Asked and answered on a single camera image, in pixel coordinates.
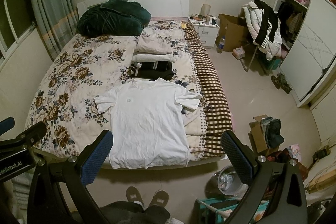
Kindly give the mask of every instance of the nightstand drawer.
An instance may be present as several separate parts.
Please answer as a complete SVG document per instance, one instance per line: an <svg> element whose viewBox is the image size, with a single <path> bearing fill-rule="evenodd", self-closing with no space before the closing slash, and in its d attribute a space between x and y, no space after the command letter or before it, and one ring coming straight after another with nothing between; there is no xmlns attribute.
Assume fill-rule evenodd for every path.
<svg viewBox="0 0 336 224"><path fill-rule="evenodd" d="M199 28L199 36L200 37L217 37L219 28L211 28L211 27L206 27L206 26L201 26Z"/></svg>
<svg viewBox="0 0 336 224"><path fill-rule="evenodd" d="M215 42L216 42L216 37L208 37L208 36L202 36L200 38L201 40L201 43L204 47L209 47L209 48L212 48L214 45L215 45Z"/></svg>

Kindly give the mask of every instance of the tiled floor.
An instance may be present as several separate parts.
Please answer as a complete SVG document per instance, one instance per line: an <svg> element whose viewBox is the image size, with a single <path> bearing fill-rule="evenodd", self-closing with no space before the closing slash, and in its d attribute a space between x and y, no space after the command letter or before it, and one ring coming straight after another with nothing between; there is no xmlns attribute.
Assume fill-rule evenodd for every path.
<svg viewBox="0 0 336 224"><path fill-rule="evenodd" d="M277 90L270 76L263 74L256 60L246 73L230 52L219 54L211 49L208 53L230 104L236 124L235 133L242 143L250 145L248 133L252 117L271 115L281 119L281 134L285 142L280 149L298 143L302 163L309 166L313 153L320 146L318 131L309 108L298 109L291 95ZM139 189L147 205L157 190L164 189L169 193L170 200L166 208L171 216L184 223L196 223L195 199L206 197L211 175L229 163L229 160L222 160L174 170L101 170L94 183L88 185L88 189L99 206L126 200L125 191L130 185ZM64 185L62 189L69 208L75 209Z"/></svg>

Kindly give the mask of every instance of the water bottle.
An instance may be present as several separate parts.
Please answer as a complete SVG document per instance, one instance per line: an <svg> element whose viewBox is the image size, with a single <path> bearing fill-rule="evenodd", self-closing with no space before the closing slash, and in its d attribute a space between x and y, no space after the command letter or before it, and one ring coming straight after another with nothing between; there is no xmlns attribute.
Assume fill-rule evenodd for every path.
<svg viewBox="0 0 336 224"><path fill-rule="evenodd" d="M223 36L220 39L219 44L218 44L218 48L217 48L217 52L222 53L224 45L225 45L225 36Z"/></svg>

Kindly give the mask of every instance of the window frame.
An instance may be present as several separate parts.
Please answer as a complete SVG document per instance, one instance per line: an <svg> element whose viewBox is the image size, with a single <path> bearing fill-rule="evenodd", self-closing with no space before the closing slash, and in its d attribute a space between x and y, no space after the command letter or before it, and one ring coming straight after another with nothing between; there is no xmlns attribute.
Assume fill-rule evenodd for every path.
<svg viewBox="0 0 336 224"><path fill-rule="evenodd" d="M35 26L32 24L30 25L27 30L23 32L22 35L19 37L16 35L16 32L14 30L14 26L12 24L11 16L9 15L9 10L7 6L7 0L3 0L4 6L5 6L5 12L8 24L10 26L10 29L12 31L12 34L14 36L14 43L8 48L6 46L5 40L3 39L1 32L0 32L0 53L2 56L0 56L0 71L4 67L4 65L7 63L9 58L12 56L14 51L18 48L18 46L22 43L22 41L35 29Z"/></svg>

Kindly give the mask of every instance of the white nightstand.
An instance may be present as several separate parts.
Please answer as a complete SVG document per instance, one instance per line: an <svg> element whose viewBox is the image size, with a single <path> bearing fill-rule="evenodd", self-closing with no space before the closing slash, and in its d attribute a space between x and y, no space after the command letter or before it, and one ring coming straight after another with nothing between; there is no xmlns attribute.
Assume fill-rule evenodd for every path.
<svg viewBox="0 0 336 224"><path fill-rule="evenodd" d="M206 48L212 48L215 45L219 32L219 26L217 24L212 25L211 21L212 18L210 18L210 23L206 24L205 21L189 19L189 22L194 26L196 32L198 32L201 43Z"/></svg>

